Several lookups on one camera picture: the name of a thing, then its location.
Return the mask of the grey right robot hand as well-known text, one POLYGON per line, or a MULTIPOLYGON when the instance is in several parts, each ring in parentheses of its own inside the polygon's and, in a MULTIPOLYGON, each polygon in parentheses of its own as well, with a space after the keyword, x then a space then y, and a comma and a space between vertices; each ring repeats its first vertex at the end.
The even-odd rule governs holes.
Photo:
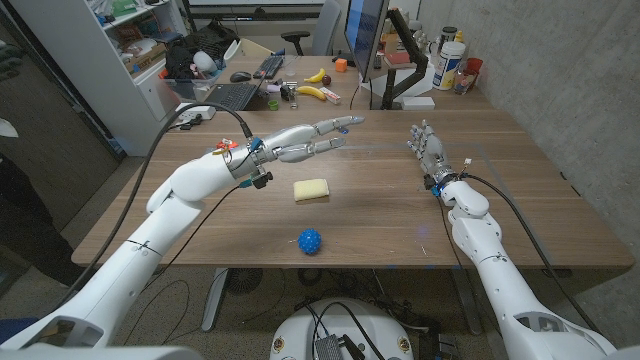
POLYGON ((407 145, 420 161, 425 173, 425 187, 440 190, 455 177, 440 139, 425 120, 421 126, 412 125, 410 134, 412 139, 407 145))

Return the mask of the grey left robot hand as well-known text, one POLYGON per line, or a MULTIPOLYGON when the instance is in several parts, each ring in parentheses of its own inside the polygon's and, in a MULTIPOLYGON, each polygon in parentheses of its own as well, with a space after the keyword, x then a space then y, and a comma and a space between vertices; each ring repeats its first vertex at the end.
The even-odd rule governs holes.
POLYGON ((227 166, 233 177, 238 179, 257 171, 258 167, 266 162, 301 162, 346 143, 344 138, 331 138, 319 142, 313 142, 313 138, 332 131, 344 133, 348 126, 364 121, 364 116, 349 115, 323 120, 313 125, 301 124, 281 129, 264 137, 259 146, 239 146, 233 149, 227 166))

